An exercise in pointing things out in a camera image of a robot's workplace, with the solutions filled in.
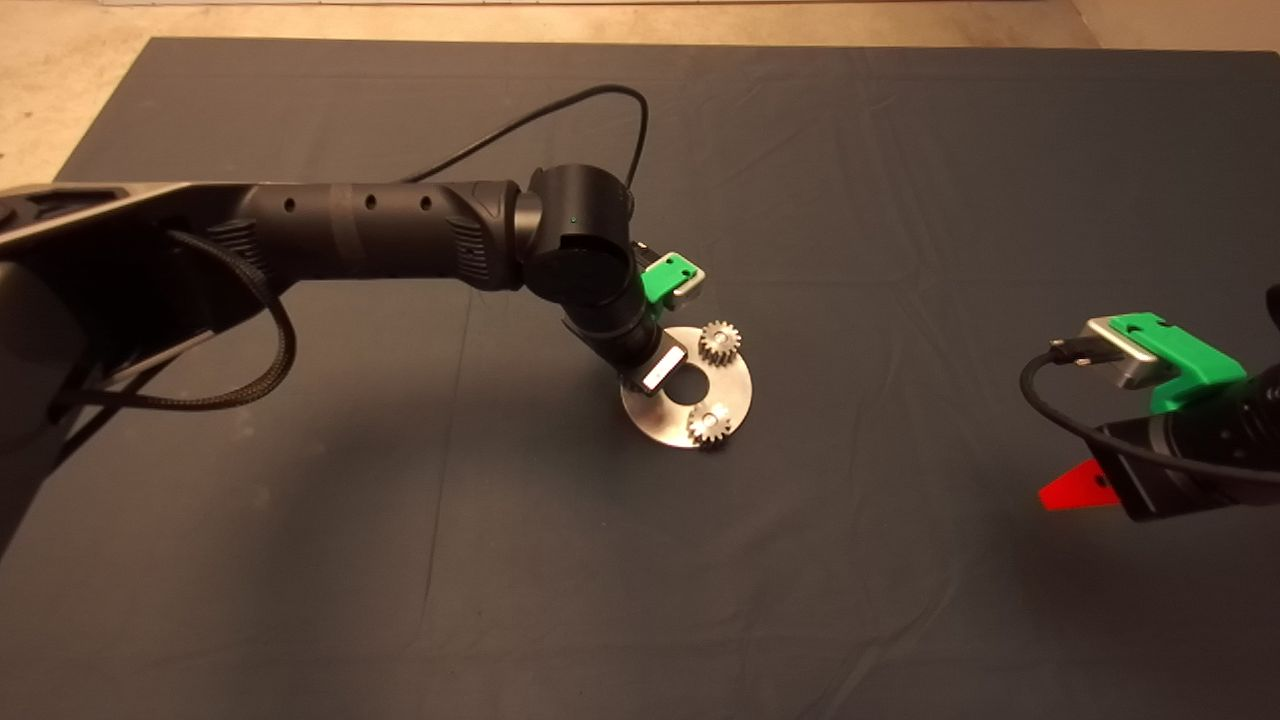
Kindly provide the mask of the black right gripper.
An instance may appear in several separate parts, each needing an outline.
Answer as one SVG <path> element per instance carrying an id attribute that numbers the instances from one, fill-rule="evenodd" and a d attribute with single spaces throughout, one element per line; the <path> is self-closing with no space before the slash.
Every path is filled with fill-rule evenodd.
<path id="1" fill-rule="evenodd" d="M 1165 413 L 1097 429 L 1151 452 L 1215 465 L 1236 464 L 1244 448 L 1239 413 Z M 1098 461 L 1082 461 L 1041 487 L 1041 507 L 1071 511 L 1121 503 L 1130 519 L 1153 521 L 1242 503 L 1234 487 L 1213 477 L 1162 468 L 1102 446 L 1094 447 L 1094 457 Z"/>

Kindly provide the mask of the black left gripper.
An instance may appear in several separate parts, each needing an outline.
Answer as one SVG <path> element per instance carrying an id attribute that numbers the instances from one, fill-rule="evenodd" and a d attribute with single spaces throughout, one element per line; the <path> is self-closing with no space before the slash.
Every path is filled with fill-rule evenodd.
<path id="1" fill-rule="evenodd" d="M 667 380 L 689 360 L 687 346 L 672 329 L 662 328 L 652 356 L 640 365 L 620 373 L 620 388 L 625 393 L 655 396 Z"/>

